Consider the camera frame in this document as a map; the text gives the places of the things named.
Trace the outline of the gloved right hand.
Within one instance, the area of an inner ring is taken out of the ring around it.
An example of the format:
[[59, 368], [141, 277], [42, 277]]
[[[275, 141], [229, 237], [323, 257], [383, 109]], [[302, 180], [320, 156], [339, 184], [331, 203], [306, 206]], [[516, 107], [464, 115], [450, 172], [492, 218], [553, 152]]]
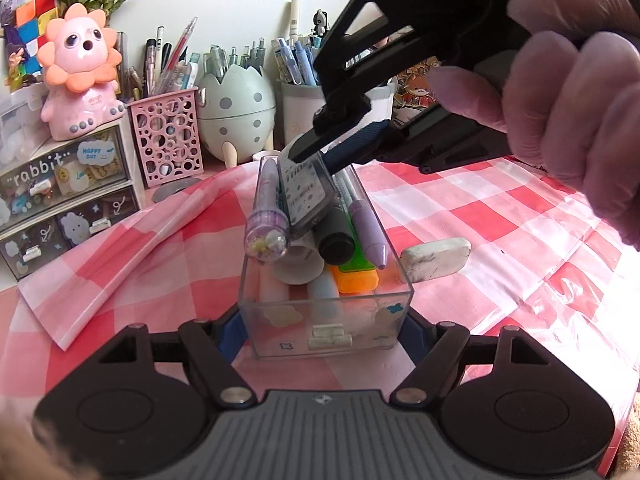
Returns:
[[587, 197], [639, 245], [639, 18], [628, 0], [510, 0], [530, 33], [501, 91], [440, 66], [428, 84], [446, 110], [502, 131], [515, 157]]

